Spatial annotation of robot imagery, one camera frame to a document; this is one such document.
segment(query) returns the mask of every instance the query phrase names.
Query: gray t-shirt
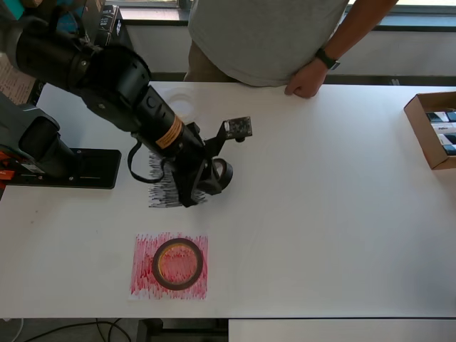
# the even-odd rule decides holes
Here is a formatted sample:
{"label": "gray t-shirt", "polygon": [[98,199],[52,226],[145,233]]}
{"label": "gray t-shirt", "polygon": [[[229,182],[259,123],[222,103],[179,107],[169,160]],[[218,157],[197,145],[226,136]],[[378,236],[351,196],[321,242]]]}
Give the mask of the gray t-shirt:
{"label": "gray t-shirt", "polygon": [[281,86],[331,37],[348,0],[195,0],[193,41],[221,71]]}

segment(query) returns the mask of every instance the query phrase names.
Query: khaki pants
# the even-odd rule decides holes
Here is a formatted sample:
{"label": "khaki pants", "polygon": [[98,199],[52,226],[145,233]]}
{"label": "khaki pants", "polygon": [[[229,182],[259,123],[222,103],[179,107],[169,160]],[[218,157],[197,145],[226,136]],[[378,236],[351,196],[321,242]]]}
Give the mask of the khaki pants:
{"label": "khaki pants", "polygon": [[189,68],[185,82],[237,82],[216,67],[192,41],[188,54]]}

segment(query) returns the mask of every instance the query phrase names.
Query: white table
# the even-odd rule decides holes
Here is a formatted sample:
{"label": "white table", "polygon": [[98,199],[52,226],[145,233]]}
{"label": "white table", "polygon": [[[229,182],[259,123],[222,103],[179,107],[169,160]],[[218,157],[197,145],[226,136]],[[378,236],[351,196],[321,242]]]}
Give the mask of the white table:
{"label": "white table", "polygon": [[229,321],[229,342],[454,342],[456,321],[280,319]]}
{"label": "white table", "polygon": [[[221,156],[234,179],[191,209],[151,209],[128,173],[135,141],[47,86],[70,147],[119,149],[114,190],[7,187],[0,317],[456,316],[456,170],[428,167],[404,105],[449,88],[155,83],[210,138],[250,115]],[[147,151],[134,168],[147,175]],[[204,301],[129,301],[138,232],[209,235]]]}

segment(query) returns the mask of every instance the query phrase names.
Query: orange part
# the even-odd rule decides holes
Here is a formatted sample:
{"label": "orange part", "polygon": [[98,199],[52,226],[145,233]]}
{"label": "orange part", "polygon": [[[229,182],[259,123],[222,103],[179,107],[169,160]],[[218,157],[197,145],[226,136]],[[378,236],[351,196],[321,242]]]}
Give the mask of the orange part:
{"label": "orange part", "polygon": [[14,177],[14,171],[0,170],[0,180],[12,180]]}
{"label": "orange part", "polygon": [[0,152],[0,160],[9,159],[10,157],[5,155],[3,152]]}

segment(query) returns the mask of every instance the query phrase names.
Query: wall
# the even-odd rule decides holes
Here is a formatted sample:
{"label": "wall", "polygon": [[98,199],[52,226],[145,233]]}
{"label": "wall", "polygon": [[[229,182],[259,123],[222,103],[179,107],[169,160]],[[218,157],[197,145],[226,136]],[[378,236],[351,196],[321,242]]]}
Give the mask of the wall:
{"label": "wall", "polygon": [[[154,72],[185,72],[190,35],[182,26],[129,26],[136,51]],[[456,76],[456,33],[370,32],[334,71],[346,75]]]}

